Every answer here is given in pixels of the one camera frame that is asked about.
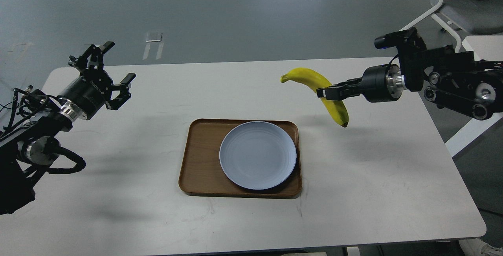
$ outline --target chair seat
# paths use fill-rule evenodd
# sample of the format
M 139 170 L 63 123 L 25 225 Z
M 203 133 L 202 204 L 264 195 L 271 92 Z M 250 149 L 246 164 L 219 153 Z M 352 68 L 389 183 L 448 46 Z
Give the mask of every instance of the chair seat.
M 440 13 L 472 35 L 503 32 L 503 0 L 445 0 Z

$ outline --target white table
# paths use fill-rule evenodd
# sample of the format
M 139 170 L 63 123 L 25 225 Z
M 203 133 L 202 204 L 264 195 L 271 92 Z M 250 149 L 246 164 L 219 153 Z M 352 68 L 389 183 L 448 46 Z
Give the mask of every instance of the white table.
M 503 36 L 467 36 L 462 44 L 465 50 L 473 51 L 476 61 L 481 59 L 503 61 L 501 54 Z M 501 118 L 503 118 L 503 113 L 495 113 L 488 120 L 481 121 L 474 118 L 470 120 L 445 143 L 451 156 L 454 157 Z
M 389 60 L 107 66 L 115 81 L 137 74 L 133 97 L 58 134 L 88 166 L 44 176 L 34 202 L 0 217 L 2 255 L 190 254 L 482 236 L 485 223 L 417 93 L 390 103 L 348 99 L 345 129 L 307 87 L 279 82 L 306 66 L 336 83 Z M 43 90 L 57 94 L 75 77 L 75 69 L 59 68 Z M 198 118 L 295 123 L 300 197 L 185 195 L 178 175 Z

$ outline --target plate rim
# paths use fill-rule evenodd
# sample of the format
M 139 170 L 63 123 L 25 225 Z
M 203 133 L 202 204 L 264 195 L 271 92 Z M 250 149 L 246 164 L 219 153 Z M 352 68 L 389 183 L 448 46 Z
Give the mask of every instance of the plate rim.
M 224 144 L 224 141 L 227 139 L 227 137 L 231 134 L 231 132 L 233 132 L 234 130 L 236 130 L 237 128 L 241 127 L 242 125 L 247 125 L 247 124 L 250 124 L 250 123 L 265 123 L 265 124 L 268 124 L 268 125 L 273 125 L 273 128 L 278 128 L 279 130 L 283 131 L 286 136 L 288 137 L 287 139 L 287 143 L 291 143 L 291 145 L 293 145 L 293 149 L 295 151 L 295 160 L 294 162 L 292 163 L 292 166 L 291 168 L 288 170 L 288 174 L 286 175 L 286 177 L 280 181 L 279 183 L 273 185 L 273 186 L 269 186 L 269 187 L 266 187 L 266 188 L 250 188 L 250 187 L 246 187 L 246 186 L 243 186 L 239 183 L 237 183 L 235 180 L 233 180 L 229 175 L 228 173 L 225 171 L 224 167 L 222 166 L 222 145 Z M 223 138 L 222 140 L 222 143 L 220 144 L 220 148 L 218 150 L 218 159 L 219 159 L 219 163 L 220 163 L 220 168 L 222 169 L 222 171 L 224 172 L 225 176 L 230 179 L 234 184 L 238 185 L 238 186 L 241 186 L 242 188 L 246 188 L 246 189 L 250 189 L 250 190 L 267 190 L 267 189 L 270 189 L 270 188 L 274 188 L 276 186 L 278 186 L 279 184 L 282 184 L 285 180 L 288 179 L 288 177 L 292 174 L 293 170 L 295 169 L 295 166 L 297 164 L 297 158 L 298 158 L 298 153 L 297 153 L 297 148 L 295 146 L 295 143 L 293 142 L 293 138 L 291 138 L 291 136 L 284 130 L 282 129 L 281 127 L 279 127 L 278 125 L 275 125 L 274 123 L 270 123 L 270 122 L 266 122 L 266 121 L 263 121 L 263 120 L 252 120 L 252 121 L 249 121 L 249 122 L 246 122 L 246 123 L 241 123 L 240 125 L 237 125 L 235 126 L 233 129 L 231 129 L 226 135 L 225 137 Z

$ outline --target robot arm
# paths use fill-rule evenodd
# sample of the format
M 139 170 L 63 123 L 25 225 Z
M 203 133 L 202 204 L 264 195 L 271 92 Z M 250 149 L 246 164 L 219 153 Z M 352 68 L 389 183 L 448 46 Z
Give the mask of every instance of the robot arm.
M 376 48 L 397 47 L 400 67 L 383 64 L 363 76 L 320 88 L 318 97 L 344 100 L 363 94 L 369 102 L 396 101 L 404 90 L 419 92 L 439 108 L 487 120 L 503 112 L 503 63 L 474 61 L 473 52 L 455 53 L 451 45 L 427 50 L 417 29 L 394 32 L 375 40 Z
M 33 186 L 45 173 L 69 174 L 86 166 L 82 157 L 61 147 L 54 136 L 70 131 L 77 118 L 90 120 L 103 105 L 119 109 L 131 97 L 129 88 L 136 75 L 129 73 L 114 85 L 103 69 L 103 54 L 113 45 L 91 45 L 79 58 L 70 57 L 68 64 L 77 68 L 80 75 L 57 97 L 32 91 L 32 86 L 25 91 L 15 88 L 9 125 L 0 133 L 0 215 L 12 214 L 33 201 Z M 114 99 L 112 91 L 119 91 Z M 17 109 L 24 118 L 13 124 Z M 59 155 L 74 161 L 75 166 L 51 168 Z M 30 166 L 22 170 L 18 161 Z

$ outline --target white chair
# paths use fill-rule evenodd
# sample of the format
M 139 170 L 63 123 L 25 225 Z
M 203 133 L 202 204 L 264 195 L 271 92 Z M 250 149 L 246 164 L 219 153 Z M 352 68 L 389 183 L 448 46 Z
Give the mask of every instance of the white chair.
M 450 25 L 454 24 L 471 35 L 493 35 L 503 32 L 503 0 L 430 0 L 433 7 L 401 30 L 413 27 L 431 16 L 456 39 L 454 50 L 461 48 L 461 36 Z M 445 22 L 439 15 L 447 18 Z

